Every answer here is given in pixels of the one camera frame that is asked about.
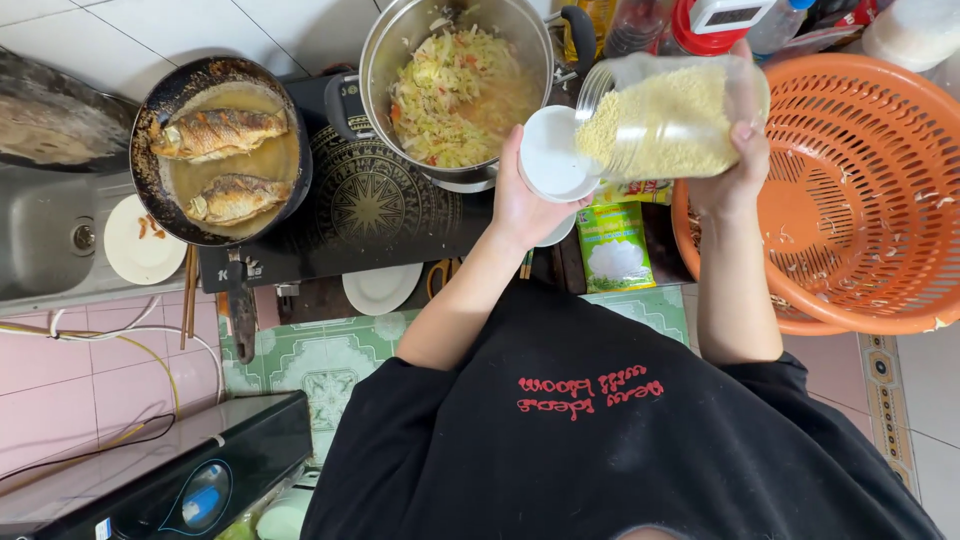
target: sink drain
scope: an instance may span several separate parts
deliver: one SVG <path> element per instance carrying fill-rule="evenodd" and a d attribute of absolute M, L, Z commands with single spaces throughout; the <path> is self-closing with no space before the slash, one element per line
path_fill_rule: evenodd
<path fill-rule="evenodd" d="M 93 232 L 93 220 L 88 217 L 77 219 L 73 231 L 70 232 L 70 252 L 78 257 L 92 255 L 97 236 Z"/>

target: scissors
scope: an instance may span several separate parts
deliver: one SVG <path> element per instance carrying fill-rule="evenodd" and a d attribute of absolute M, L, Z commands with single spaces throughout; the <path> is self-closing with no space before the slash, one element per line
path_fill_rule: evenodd
<path fill-rule="evenodd" d="M 457 273 L 457 270 L 460 270 L 460 258 L 445 258 L 433 265 L 433 268 L 430 269 L 430 273 L 426 275 L 426 295 L 432 300 L 434 296 L 440 289 L 449 282 L 453 276 Z M 433 287 L 433 277 L 435 274 L 440 273 L 440 286 L 436 289 Z"/>

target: chopsticks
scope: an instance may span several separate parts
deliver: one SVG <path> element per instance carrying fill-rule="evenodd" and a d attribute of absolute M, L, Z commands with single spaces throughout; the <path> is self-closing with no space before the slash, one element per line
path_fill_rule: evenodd
<path fill-rule="evenodd" d="M 530 273 L 534 268 L 534 250 L 531 249 L 527 252 L 527 255 L 523 256 L 523 263 L 520 264 L 520 278 L 522 280 L 529 280 Z"/>
<path fill-rule="evenodd" d="M 183 289 L 183 321 L 180 324 L 180 350 L 186 349 L 186 339 L 193 337 L 193 308 L 197 299 L 197 246 L 186 247 L 186 287 Z"/>

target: fried fish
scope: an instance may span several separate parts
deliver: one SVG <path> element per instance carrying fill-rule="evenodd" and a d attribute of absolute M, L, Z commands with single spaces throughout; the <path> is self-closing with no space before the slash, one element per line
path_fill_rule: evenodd
<path fill-rule="evenodd" d="M 154 121 L 148 133 L 154 154 L 202 163 L 248 154 L 268 138 L 287 133 L 287 115 L 283 109 L 275 114 L 237 109 L 198 110 L 162 129 Z"/>
<path fill-rule="evenodd" d="M 231 227 L 286 201 L 290 184 L 247 174 L 222 174 L 190 199 L 186 215 L 210 225 Z"/>

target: frying pan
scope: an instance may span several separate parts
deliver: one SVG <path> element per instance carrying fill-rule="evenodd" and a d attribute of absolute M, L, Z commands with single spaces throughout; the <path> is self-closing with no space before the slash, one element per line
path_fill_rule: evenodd
<path fill-rule="evenodd" d="M 278 208 L 272 219 L 261 220 L 262 226 L 253 231 L 246 231 L 246 235 L 242 237 L 201 229 L 186 217 L 178 203 L 171 179 L 172 175 L 179 173 L 172 172 L 173 167 L 165 166 L 169 164 L 163 163 L 164 158 L 158 158 L 150 151 L 148 135 L 148 129 L 154 121 L 165 126 L 178 113 L 195 110 L 198 103 L 194 98 L 198 98 L 201 93 L 207 95 L 213 92 L 212 95 L 215 95 L 217 90 L 213 88 L 231 83 L 241 83 L 244 87 L 253 85 L 267 90 L 277 98 L 287 113 L 288 134 L 293 134 L 297 142 L 296 155 L 291 156 L 291 159 L 297 162 L 297 171 L 290 198 Z M 256 159 L 257 152 L 263 148 L 253 150 L 250 153 L 251 158 Z M 313 172 L 313 158 L 307 141 L 306 127 L 290 94 L 263 66 L 246 59 L 212 56 L 182 65 L 157 83 L 140 106 L 140 111 L 133 121 L 130 169 L 140 202 L 167 233 L 191 244 L 230 248 L 226 272 L 230 324 L 233 328 L 233 339 L 240 363 L 250 363 L 255 355 L 256 325 L 253 304 L 246 287 L 247 263 L 240 260 L 239 247 L 263 235 L 297 209 L 310 187 Z"/>
<path fill-rule="evenodd" d="M 104 149 L 111 150 L 81 163 L 65 163 L 57 161 L 56 146 L 45 142 L 42 144 L 50 147 L 46 154 L 51 157 L 51 162 L 40 163 L 3 151 L 0 151 L 0 162 L 64 173 L 115 173 L 128 167 L 126 134 L 130 132 L 136 105 L 97 91 L 56 69 L 2 49 L 0 99 L 34 105 L 36 112 L 61 125 L 69 125 L 71 121 L 84 118 L 84 114 L 93 113 L 99 118 L 99 127 L 85 123 L 85 133 L 95 137 Z"/>

